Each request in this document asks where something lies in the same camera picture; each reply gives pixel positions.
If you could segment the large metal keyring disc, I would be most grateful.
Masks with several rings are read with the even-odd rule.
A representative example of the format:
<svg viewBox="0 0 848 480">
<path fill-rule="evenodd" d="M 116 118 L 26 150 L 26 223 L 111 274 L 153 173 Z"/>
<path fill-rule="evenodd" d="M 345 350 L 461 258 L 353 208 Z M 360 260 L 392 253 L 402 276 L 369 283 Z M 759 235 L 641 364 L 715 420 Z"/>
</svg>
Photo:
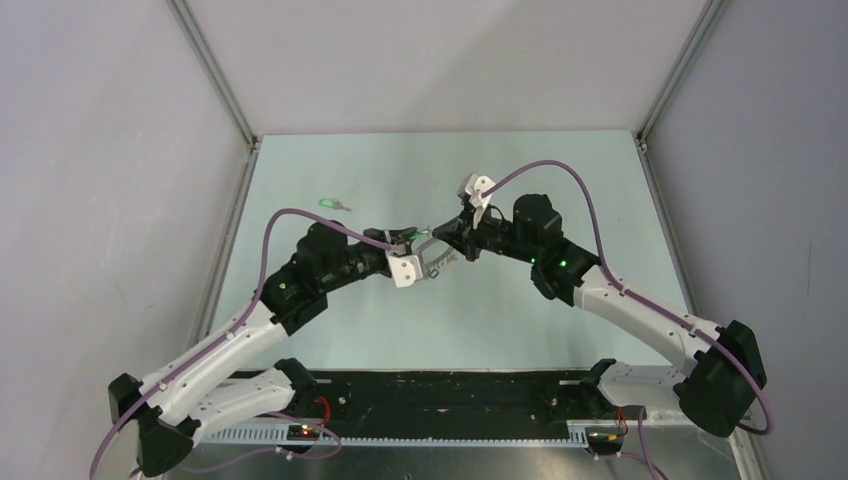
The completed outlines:
<svg viewBox="0 0 848 480">
<path fill-rule="evenodd" d="M 442 270 L 459 259 L 456 249 L 432 237 L 417 239 L 413 251 L 421 257 L 424 280 L 435 279 Z"/>
</svg>

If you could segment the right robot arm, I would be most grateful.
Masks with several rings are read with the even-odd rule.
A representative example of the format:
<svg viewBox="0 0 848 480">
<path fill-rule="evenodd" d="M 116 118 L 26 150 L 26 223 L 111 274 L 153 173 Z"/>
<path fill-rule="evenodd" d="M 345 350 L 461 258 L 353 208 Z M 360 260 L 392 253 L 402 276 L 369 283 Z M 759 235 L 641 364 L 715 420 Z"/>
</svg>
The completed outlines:
<svg viewBox="0 0 848 480">
<path fill-rule="evenodd" d="M 544 194 L 525 194 L 510 220 L 466 203 L 433 235 L 469 261 L 484 251 L 526 262 L 548 300 L 597 315 L 651 347 L 672 366 L 673 383 L 657 382 L 665 401 L 717 437 L 742 428 L 767 376 L 753 330 L 679 313 L 627 287 L 600 257 L 567 239 L 562 217 Z"/>
</svg>

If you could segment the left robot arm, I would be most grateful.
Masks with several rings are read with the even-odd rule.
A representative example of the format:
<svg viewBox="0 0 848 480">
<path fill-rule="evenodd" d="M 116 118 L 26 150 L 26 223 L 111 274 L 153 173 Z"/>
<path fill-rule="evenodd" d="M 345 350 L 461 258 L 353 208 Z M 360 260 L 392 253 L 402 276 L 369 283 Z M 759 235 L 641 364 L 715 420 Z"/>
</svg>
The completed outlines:
<svg viewBox="0 0 848 480">
<path fill-rule="evenodd" d="M 138 473 L 156 477 L 177 467 L 200 441 L 242 420 L 286 410 L 304 416 L 316 403 L 314 380 L 295 359 L 260 374 L 254 384 L 223 381 L 248 359 L 292 337 L 328 307 L 328 295 L 373 275 L 405 288 L 422 275 L 414 227 L 356 233 L 316 220 L 279 270 L 260 269 L 249 303 L 227 324 L 177 359 L 140 379 L 108 387 L 115 431 L 138 426 Z"/>
</svg>

